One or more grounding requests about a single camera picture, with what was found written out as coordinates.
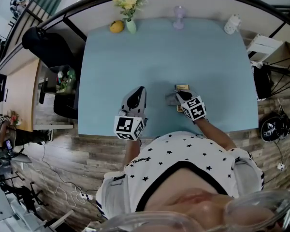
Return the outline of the clear eyeglasses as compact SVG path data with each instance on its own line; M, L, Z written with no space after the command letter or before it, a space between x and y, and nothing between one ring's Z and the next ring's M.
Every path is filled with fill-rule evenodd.
M221 224L205 228L175 212L137 212L91 222L82 232L290 232L290 190L260 191L231 201L222 218Z

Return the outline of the white power strip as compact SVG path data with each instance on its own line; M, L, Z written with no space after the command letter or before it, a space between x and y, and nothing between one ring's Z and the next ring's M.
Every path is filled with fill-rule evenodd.
M90 194L86 194L86 193L81 193L81 192L78 193L78 196L79 196L80 198L82 198L82 199L84 199L84 200L88 200L88 201L91 201L91 200L94 199L94 197L93 197L92 195L90 195Z

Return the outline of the yellow fruit ornament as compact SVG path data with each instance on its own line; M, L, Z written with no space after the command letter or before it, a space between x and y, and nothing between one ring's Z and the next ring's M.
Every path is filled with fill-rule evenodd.
M113 21L110 25L112 33L120 33L124 29L124 23L121 20Z

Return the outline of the person's right forearm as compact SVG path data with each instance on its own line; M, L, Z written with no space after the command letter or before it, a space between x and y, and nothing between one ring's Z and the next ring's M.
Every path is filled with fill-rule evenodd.
M231 140L231 138L226 133L212 125L209 121L207 121L207 119L199 118L194 121L194 124L199 127L199 129L207 139L216 142L225 150L231 150L236 148L236 145Z

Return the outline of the light wooden desk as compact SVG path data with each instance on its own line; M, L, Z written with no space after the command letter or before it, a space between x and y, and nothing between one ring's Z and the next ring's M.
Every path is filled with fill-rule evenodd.
M16 72L7 76L7 96L3 102L3 114L14 111L19 115L21 124L17 128L33 131L35 124L35 104L38 87L40 60L38 58L25 64Z

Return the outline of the small red flower pot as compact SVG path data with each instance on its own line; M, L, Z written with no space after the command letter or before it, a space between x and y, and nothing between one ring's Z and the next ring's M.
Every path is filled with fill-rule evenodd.
M9 115L10 119L11 119L11 124L14 126L19 126L22 123L22 120L19 116L19 114L17 112L15 112L14 110L10 111L10 115Z

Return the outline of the yellow calculator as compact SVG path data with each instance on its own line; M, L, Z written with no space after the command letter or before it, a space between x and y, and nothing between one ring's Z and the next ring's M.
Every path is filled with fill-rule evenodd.
M175 88L178 90L189 90L189 85L175 85ZM181 105L177 105L176 110L179 113L183 112Z

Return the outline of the grey cloth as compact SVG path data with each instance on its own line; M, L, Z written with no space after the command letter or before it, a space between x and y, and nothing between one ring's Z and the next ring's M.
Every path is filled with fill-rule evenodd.
M165 101L168 106L179 106L181 100L179 98L179 89L175 88L174 91L165 95Z

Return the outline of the white desk partition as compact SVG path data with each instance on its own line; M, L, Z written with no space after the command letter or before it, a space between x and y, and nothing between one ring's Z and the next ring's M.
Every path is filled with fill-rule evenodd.
M241 18L242 30L290 43L290 17L262 0L145 0L135 19L173 18L174 8L182 6L189 18L226 21L232 14ZM113 0L81 0L40 24L45 30L63 33L72 49L87 39L89 31L121 18Z

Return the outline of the white dotted bottle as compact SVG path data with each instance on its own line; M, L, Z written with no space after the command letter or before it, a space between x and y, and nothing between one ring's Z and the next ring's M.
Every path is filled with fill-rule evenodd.
M239 30L241 22L242 20L239 14L233 14L226 22L224 26L224 31L229 35L234 34L236 31Z

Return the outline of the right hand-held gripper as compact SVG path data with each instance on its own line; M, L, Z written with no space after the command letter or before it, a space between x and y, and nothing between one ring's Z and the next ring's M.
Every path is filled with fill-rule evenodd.
M176 92L176 97L185 116L190 120L195 121L206 116L205 104L194 91L179 90Z

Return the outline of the black bin with clutter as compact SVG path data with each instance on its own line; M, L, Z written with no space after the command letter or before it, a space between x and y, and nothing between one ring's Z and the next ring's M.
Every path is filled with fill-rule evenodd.
M72 95L76 92L76 73L69 65L51 67L45 74L45 93Z

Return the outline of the grey harness vest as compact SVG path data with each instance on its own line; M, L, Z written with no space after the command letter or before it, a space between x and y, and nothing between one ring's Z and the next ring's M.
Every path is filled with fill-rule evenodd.
M104 177L103 184L97 192L96 203L102 215L107 219L133 212L130 209L128 183L124 171L119 173L108 173Z

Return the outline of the person's left forearm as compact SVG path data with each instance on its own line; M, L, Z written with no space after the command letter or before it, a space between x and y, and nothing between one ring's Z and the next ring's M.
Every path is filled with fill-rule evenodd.
M137 139L136 141L127 141L125 156L123 159L123 168L140 154L140 148L140 139Z

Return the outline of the black office chair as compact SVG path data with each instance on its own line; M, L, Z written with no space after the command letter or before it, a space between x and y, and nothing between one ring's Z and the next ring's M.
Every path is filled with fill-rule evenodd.
M62 36L57 33L47 33L44 29L39 27L29 28L22 36L22 46L24 49L29 50L42 63L49 68L69 65L75 70L76 73L76 92L72 95L54 94L53 110L59 116L78 119L78 92L81 74L81 66L76 57L70 50L68 44ZM44 102L47 93L43 90L44 81L41 87L39 103Z

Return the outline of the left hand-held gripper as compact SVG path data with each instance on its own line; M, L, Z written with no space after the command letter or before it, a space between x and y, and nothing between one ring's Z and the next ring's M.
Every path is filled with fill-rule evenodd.
M122 100L122 110L119 110L114 120L114 133L119 139L137 141L146 127L148 119L144 114L134 114L127 110L134 109L143 113L146 108L146 88L137 87L130 91Z

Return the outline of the green vase with yellow flowers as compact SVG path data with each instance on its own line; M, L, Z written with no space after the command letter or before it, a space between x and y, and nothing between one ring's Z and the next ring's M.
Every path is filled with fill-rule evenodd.
M123 20L126 23L127 30L131 34L137 32L137 26L134 22L134 14L136 11L141 10L145 5L145 0L113 0L116 7L120 8L120 14L123 15Z

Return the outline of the white slatted stool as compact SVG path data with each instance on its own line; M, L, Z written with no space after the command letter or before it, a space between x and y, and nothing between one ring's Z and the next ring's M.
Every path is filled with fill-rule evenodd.
M257 34L246 48L248 58L251 59L255 54L257 54L257 56L260 57L257 61L264 62L283 43L283 41Z

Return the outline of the black bag with white print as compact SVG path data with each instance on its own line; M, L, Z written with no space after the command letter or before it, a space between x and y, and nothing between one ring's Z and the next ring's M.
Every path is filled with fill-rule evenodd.
M283 112L271 112L260 120L259 133L265 142L283 140L290 134L290 119Z

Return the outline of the white star-print shirt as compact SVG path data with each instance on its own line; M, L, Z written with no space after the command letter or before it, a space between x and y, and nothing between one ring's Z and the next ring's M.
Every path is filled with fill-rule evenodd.
M210 139L177 131L152 141L125 166L131 211L143 211L158 187L183 168L218 194L234 198L259 191L263 185L263 173L249 152L236 147L225 150Z

